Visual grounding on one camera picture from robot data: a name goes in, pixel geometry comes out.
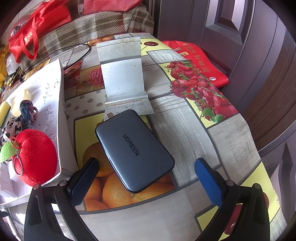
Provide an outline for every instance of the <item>red bag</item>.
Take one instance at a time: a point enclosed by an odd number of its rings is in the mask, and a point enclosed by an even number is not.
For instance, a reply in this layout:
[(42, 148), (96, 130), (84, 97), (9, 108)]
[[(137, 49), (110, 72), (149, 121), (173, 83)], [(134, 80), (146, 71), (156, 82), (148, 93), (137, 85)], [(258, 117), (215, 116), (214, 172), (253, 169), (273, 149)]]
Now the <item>red bag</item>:
[(190, 59), (196, 67), (212, 81), (217, 88), (228, 84), (228, 78), (219, 71), (207, 58), (201, 48), (195, 44), (181, 41), (162, 41), (165, 45), (181, 54), (185, 59)]
[(141, 0), (84, 0), (83, 15), (95, 12), (126, 12), (141, 4)]
[[(9, 40), (9, 51), (14, 55), (17, 63), (20, 63), (22, 53), (33, 60), (38, 53), (38, 38), (71, 20), (67, 0), (42, 2), (32, 13), (28, 22), (11, 37)], [(34, 43), (33, 54), (27, 49), (27, 46), (32, 42)]]

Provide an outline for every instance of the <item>checkered fabric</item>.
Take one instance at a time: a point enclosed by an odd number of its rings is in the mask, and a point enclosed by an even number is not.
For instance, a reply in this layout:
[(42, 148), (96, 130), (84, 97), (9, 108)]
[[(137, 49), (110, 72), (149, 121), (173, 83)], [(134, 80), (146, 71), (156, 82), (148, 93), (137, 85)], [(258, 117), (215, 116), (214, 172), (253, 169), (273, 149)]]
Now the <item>checkered fabric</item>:
[[(87, 15), (40, 38), (37, 58), (32, 61), (22, 54), (21, 66), (23, 71), (28, 72), (35, 64), (41, 64), (66, 50), (53, 53), (58, 49), (123, 33), (147, 32), (153, 34), (153, 28), (153, 18), (142, 4), (127, 12), (98, 12)], [(33, 52), (33, 45), (30, 45), (28, 49)]]

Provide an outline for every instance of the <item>power bank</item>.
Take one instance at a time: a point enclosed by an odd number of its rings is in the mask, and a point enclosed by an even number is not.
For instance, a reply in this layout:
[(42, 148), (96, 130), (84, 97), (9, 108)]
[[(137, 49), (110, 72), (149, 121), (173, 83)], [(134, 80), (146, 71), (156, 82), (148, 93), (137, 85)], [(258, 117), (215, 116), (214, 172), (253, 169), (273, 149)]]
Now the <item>power bank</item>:
[(134, 110), (99, 124), (96, 135), (130, 192), (142, 191), (175, 165), (174, 158)]

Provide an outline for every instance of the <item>black cable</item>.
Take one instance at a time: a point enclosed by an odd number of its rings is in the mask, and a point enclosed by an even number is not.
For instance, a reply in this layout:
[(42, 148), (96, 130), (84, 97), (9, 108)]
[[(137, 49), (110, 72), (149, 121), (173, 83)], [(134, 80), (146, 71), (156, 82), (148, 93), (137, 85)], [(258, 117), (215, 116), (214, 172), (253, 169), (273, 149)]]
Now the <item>black cable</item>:
[(57, 49), (55, 50), (54, 52), (50, 53), (49, 55), (47, 55), (46, 57), (44, 57), (42, 60), (38, 61), (37, 63), (33, 64), (32, 66), (30, 66), (24, 73), (23, 75), (21, 76), (20, 78), (20, 82), (23, 83), (24, 80), (23, 80), (23, 77), (27, 74), (27, 71), (30, 70), (31, 68), (33, 68), (35, 65), (39, 64), (40, 62), (42, 62), (43, 60), (45, 60), (47, 57), (51, 56), (53, 53), (57, 52), (57, 51), (60, 51), (60, 50), (63, 50), (63, 49), (71, 49), (71, 48), (74, 48), (76, 46), (80, 46), (80, 45), (86, 45), (88, 46), (88, 51), (82, 55), (78, 60), (76, 60), (74, 63), (70, 64), (69, 66), (66, 66), (64, 67), (64, 71), (67, 70), (68, 68), (71, 68), (73, 65), (77, 64), (80, 60), (82, 60), (86, 55), (89, 54), (89, 52), (91, 51), (91, 46), (89, 44), (74, 44), (74, 45), (70, 45), (70, 46), (67, 46), (67, 47), (63, 47), (63, 48), (60, 48), (60, 49)]

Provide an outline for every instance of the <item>metal screw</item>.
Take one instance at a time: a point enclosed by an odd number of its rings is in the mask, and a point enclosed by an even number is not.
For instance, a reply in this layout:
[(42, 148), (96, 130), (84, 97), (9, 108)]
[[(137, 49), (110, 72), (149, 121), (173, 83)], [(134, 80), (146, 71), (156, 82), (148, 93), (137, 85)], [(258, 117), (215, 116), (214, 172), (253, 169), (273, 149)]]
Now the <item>metal screw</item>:
[(34, 189), (34, 190), (37, 190), (39, 187), (40, 187), (39, 184), (35, 184), (35, 185), (33, 186), (33, 189)]
[(255, 187), (256, 189), (261, 189), (261, 186), (260, 186), (258, 183), (255, 183), (255, 184), (254, 184), (254, 187)]
[(234, 186), (234, 182), (232, 180), (227, 180), (226, 184), (231, 187)]
[(60, 185), (61, 187), (65, 186), (66, 184), (67, 184), (67, 180), (61, 180), (61, 181), (59, 182), (59, 185)]

